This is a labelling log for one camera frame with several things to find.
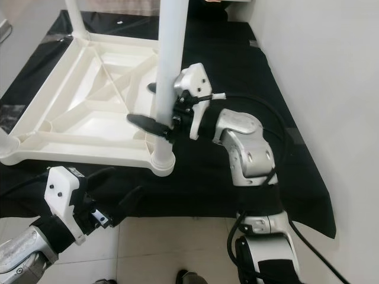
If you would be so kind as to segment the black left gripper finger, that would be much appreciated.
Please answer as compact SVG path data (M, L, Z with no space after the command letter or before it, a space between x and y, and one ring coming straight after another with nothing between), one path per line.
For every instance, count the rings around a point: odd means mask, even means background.
M111 214L111 226L116 227L117 225L121 224L124 219L126 219L133 211L135 211L136 206L142 197L144 197L143 186L136 186L134 189L128 192L114 207L114 210Z
M87 184L89 186L102 186L106 181L108 181L112 174L114 173L115 168L106 167L103 169L96 170L95 172L89 174L86 177Z

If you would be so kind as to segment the white plastic children table top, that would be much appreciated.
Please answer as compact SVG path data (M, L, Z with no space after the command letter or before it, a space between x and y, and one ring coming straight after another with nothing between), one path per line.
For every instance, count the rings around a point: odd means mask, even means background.
M17 157L97 163L153 171L157 136L127 121L155 116L159 42L91 34L74 38L9 133L21 142Z

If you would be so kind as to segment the white plastic table leg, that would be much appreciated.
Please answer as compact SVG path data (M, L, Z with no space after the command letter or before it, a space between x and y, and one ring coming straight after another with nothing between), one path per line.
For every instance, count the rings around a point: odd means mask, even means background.
M89 32L83 24L81 11L78 7L78 0L65 0L65 5L72 24L72 35L80 40L89 40Z
M17 157L17 149L21 144L19 139L8 135L2 129L0 129L0 135L0 162L8 166L21 162L21 159Z
M156 74L155 119L170 125L176 100L174 81L181 72L182 50L188 16L189 0L160 0L159 60ZM151 156L153 173L164 178L173 171L175 157L172 144L165 138L156 139Z

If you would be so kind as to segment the black tablecloth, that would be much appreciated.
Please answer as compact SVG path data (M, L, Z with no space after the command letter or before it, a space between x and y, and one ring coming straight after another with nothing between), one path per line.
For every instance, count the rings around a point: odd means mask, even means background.
M1 97L0 106L28 106L72 43L38 48L48 33L71 34L66 11L60 11L43 31L33 36L35 50ZM276 153L282 150L282 138L292 138L287 158L278 171L282 204L290 219L336 238L338 228L329 189L301 138L267 57L255 40L246 22L188 20L182 65L205 65L213 89L232 95L224 105L260 119L269 129L265 137ZM127 192L143 186L146 193L130 214L132 217L234 217L239 193L231 183L225 149L210 141L185 138L178 140L174 154L178 160L170 176L157 177L148 169L116 167L105 184L92 190L92 197L105 206L116 206Z

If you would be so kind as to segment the beige cloth covered bench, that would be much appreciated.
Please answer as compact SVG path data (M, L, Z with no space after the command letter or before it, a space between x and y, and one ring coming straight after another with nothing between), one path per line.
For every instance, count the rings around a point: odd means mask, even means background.
M160 0L85 0L89 11L111 14L158 16Z

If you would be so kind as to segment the grey robot right leg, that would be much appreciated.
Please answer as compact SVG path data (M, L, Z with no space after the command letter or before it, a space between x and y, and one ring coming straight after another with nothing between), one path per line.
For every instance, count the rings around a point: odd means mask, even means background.
M208 282L197 273L182 269L176 274L175 284L208 284Z

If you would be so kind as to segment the black wok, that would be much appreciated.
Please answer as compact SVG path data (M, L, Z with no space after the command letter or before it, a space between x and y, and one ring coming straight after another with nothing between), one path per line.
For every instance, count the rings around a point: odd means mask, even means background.
M207 22L239 22L239 10L253 0L189 0L187 19Z

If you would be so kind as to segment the clear tape patch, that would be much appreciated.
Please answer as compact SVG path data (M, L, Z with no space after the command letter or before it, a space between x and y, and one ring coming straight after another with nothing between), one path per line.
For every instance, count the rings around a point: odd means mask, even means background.
M26 105L1 105L0 127L9 134L19 119L21 119L26 107Z

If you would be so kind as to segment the clear plastic wrapper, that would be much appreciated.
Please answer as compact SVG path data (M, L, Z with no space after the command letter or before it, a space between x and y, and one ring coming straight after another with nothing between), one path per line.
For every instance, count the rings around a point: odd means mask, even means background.
M41 38L38 48L50 49L59 45L66 45L73 39L71 34L66 33L48 33Z

